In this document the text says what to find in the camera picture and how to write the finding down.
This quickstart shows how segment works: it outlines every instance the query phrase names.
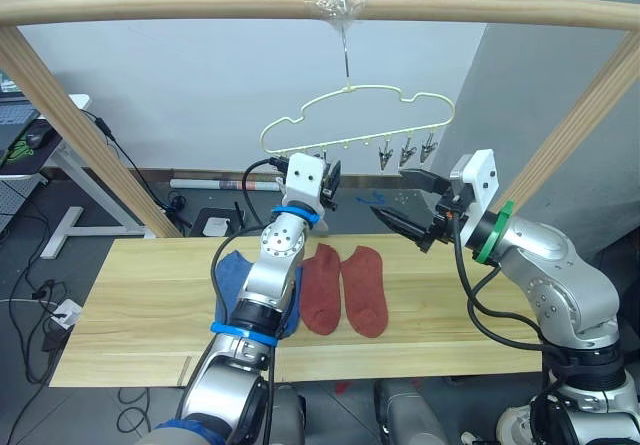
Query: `wooden beam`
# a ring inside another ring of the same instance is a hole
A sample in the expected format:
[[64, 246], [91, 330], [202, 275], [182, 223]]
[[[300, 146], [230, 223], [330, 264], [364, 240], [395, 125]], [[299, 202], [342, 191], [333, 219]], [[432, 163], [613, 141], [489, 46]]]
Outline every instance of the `wooden beam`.
[[589, 88], [547, 136], [492, 210], [497, 212], [507, 200], [515, 201], [516, 210], [527, 203], [639, 77], [640, 33], [633, 32], [620, 42]]
[[62, 138], [157, 237], [180, 236], [15, 27], [0, 27], [0, 69], [9, 74]]
[[[322, 0], [0, 0], [0, 26], [160, 18], [326, 18]], [[603, 0], [364, 0], [360, 20], [640, 30], [640, 5]]]

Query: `white wall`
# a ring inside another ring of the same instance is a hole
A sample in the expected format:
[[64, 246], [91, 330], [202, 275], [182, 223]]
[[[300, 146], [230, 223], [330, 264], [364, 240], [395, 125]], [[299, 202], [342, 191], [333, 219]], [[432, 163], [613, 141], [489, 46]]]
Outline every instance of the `white wall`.
[[[484, 24], [365, 22], [348, 33], [354, 84], [389, 83], [456, 99]], [[22, 27], [69, 93], [88, 93], [148, 168], [242, 170], [264, 156], [266, 124], [345, 84], [337, 32], [320, 21], [161, 20]], [[274, 133], [274, 147], [440, 121], [446, 107], [371, 92], [319, 105]], [[415, 137], [417, 142], [425, 137]], [[405, 138], [385, 173], [396, 173]], [[379, 173], [378, 143], [330, 149], [345, 173]], [[417, 164], [417, 155], [410, 164]]]

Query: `gray floor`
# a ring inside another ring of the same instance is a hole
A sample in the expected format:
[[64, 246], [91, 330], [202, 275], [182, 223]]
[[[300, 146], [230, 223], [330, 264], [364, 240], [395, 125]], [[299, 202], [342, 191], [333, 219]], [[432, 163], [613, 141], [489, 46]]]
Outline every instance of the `gray floor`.
[[[166, 184], [154, 184], [161, 195], [168, 191]], [[0, 185], [0, 193], [10, 193]], [[240, 203], [241, 195], [231, 191], [184, 191], [188, 199], [185, 218], [193, 221], [203, 207], [232, 207], [234, 200]], [[427, 217], [420, 196], [411, 191], [384, 192], [387, 205], [409, 211], [418, 217]], [[275, 205], [277, 194], [255, 192], [259, 213], [268, 216]], [[79, 225], [109, 225], [108, 217], [92, 200], [70, 181], [52, 182], [33, 195], [34, 202], [47, 215], [53, 227], [67, 207], [80, 205], [85, 213]], [[339, 209], [328, 213], [327, 221], [334, 233], [386, 232], [363, 201], [373, 200], [370, 190], [341, 190], [336, 197]], [[23, 210], [34, 214], [33, 207]], [[17, 218], [10, 226], [10, 234], [0, 242], [0, 298], [7, 298], [15, 278], [25, 266], [27, 258], [38, 243], [42, 225], [27, 218]], [[91, 285], [109, 250], [107, 238], [72, 238], [56, 260], [38, 261], [32, 277], [36, 285], [47, 278], [64, 280], [70, 296], [83, 304]], [[29, 298], [30, 290], [23, 282], [17, 297]], [[36, 390], [26, 383], [18, 339], [11, 328], [6, 303], [0, 303], [0, 434], [6, 437], [18, 411]], [[34, 304], [16, 304], [20, 323], [29, 326], [37, 318]], [[34, 339], [34, 366], [44, 366], [39, 346], [42, 334]], [[447, 378], [418, 378], [414, 384], [427, 398], [442, 420], [451, 443], [459, 443], [457, 437], [463, 430], [470, 430], [484, 438], [493, 438], [493, 427], [499, 414], [507, 406], [521, 405], [535, 393], [539, 386], [536, 374], [506, 376]], [[377, 424], [372, 402], [373, 381], [305, 382], [296, 387], [307, 399], [308, 444], [358, 445], [379, 443]], [[138, 390], [125, 390], [125, 398], [135, 396]], [[116, 398], [115, 389], [61, 389], [45, 388], [30, 407], [18, 427], [12, 443], [21, 444], [131, 444], [134, 434], [124, 435], [116, 430], [118, 414], [126, 405]], [[175, 412], [180, 390], [151, 389], [149, 416], [155, 426]], [[135, 414], [128, 417], [138, 420]]]

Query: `white bracket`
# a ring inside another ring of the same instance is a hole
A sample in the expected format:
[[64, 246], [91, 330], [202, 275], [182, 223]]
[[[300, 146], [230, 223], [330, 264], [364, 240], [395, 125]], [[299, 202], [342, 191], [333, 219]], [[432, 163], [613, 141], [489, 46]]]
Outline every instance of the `white bracket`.
[[468, 183], [473, 187], [475, 200], [467, 209], [467, 222], [460, 232], [460, 240], [464, 246], [498, 191], [498, 174], [493, 150], [477, 150], [473, 155], [463, 155], [451, 170], [449, 178], [454, 185], [454, 191], [456, 183]]

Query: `metal arm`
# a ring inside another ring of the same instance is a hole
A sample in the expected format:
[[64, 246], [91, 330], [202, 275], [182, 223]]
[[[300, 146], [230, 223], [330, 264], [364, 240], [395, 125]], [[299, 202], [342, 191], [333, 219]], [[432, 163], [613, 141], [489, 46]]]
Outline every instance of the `metal arm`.
[[[276, 219], [260, 236], [260, 258], [251, 267], [228, 324], [212, 326], [217, 335], [176, 417], [179, 426], [193, 424], [201, 432], [189, 432], [194, 445], [207, 434], [208, 440], [220, 444], [255, 442], [268, 400], [261, 373], [268, 368], [288, 318], [306, 235], [322, 220], [323, 204], [333, 205], [339, 170], [336, 165], [329, 173], [322, 159], [301, 153], [289, 159], [283, 207], [275, 209]], [[175, 434], [175, 427], [154, 430], [140, 443], [191, 444], [175, 441], [169, 433]]]
[[[451, 218], [457, 214], [464, 223], [457, 239], [480, 263], [502, 267], [529, 300], [544, 341], [565, 357], [559, 361], [543, 353], [551, 380], [562, 381], [546, 403], [548, 420], [539, 418], [545, 423], [536, 423], [536, 429], [545, 430], [554, 445], [602, 438], [640, 443], [640, 409], [623, 366], [619, 299], [610, 280], [586, 264], [559, 230], [510, 217], [509, 207], [498, 215], [486, 211], [498, 185], [491, 150], [463, 156], [449, 180], [423, 170], [401, 174], [417, 188], [441, 195], [432, 223], [423, 227], [389, 209], [374, 209], [376, 216], [426, 252], [434, 240], [453, 241]], [[528, 408], [524, 413], [528, 425]], [[501, 435], [503, 444], [532, 443], [528, 427], [511, 428], [506, 438]]]

